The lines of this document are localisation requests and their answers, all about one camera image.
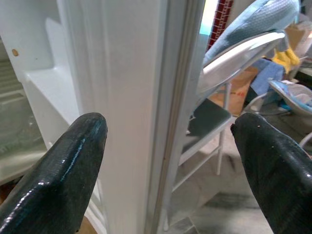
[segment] floor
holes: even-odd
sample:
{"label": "floor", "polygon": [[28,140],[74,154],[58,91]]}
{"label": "floor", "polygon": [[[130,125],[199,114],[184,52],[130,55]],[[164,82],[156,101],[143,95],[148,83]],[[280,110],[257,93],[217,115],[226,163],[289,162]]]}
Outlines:
{"label": "floor", "polygon": [[[266,116],[268,122],[300,141],[307,129],[292,115]],[[288,123],[296,123],[292,129]],[[177,177],[218,144],[213,139],[183,164]],[[216,176],[213,157],[195,172],[172,196],[169,231],[165,234],[272,234],[248,185],[230,127],[226,129],[221,175]]]}

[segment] refrigerator door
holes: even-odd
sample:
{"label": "refrigerator door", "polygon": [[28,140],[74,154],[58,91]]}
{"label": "refrigerator door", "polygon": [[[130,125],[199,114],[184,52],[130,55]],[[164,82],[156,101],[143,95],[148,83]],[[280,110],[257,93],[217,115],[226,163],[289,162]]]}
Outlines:
{"label": "refrigerator door", "polygon": [[47,148],[84,113],[107,119],[85,214],[99,234],[163,225],[166,176],[177,169],[204,53],[196,52],[203,4],[0,1],[0,35]]}

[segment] gray floor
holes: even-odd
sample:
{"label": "gray floor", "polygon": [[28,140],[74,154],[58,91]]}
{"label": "gray floor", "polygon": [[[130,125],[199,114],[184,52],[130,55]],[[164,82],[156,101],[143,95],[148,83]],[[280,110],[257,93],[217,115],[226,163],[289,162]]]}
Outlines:
{"label": "gray floor", "polygon": [[[279,130],[300,141],[306,128],[292,129],[294,116],[267,116]],[[178,170],[177,178],[218,144],[213,139]],[[217,158],[211,158],[172,195],[167,234],[272,234],[248,185],[239,153],[230,132],[226,140],[221,175],[216,176]]]}

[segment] yellow cloth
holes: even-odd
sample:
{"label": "yellow cloth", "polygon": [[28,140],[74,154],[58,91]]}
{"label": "yellow cloth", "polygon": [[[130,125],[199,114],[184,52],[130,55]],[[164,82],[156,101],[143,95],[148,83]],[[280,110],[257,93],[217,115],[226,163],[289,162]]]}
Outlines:
{"label": "yellow cloth", "polygon": [[272,61],[282,65],[285,68],[286,74],[288,74],[288,72],[292,69],[292,66],[300,64],[300,59],[293,52],[291,47],[289,47],[285,52],[275,51],[275,56]]}

